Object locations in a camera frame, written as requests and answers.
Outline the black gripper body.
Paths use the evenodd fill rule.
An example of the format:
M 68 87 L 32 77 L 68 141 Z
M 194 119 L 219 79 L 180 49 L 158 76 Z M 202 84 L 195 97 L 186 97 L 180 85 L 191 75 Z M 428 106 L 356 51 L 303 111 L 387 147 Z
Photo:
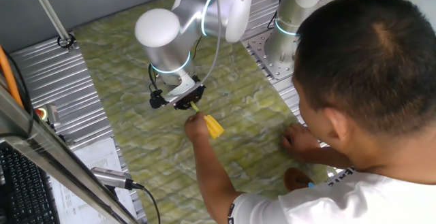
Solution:
M 201 100 L 205 86 L 202 84 L 174 104 L 175 108 L 190 108 L 191 102 L 197 104 Z

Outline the person's left hand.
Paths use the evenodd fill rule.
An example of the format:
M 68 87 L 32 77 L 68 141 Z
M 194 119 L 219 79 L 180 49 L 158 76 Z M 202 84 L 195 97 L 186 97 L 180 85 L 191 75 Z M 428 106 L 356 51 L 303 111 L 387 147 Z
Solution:
M 197 112 L 185 122 L 185 134 L 193 144 L 208 141 L 208 129 L 204 117 L 204 113 Z

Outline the person's right hand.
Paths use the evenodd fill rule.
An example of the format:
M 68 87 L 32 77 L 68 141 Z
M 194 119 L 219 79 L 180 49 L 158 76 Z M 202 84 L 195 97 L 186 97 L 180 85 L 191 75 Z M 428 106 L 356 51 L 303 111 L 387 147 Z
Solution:
M 291 123 L 285 129 L 281 137 L 281 145 L 295 159 L 304 162 L 310 162 L 313 154 L 321 148 L 317 138 L 300 123 Z

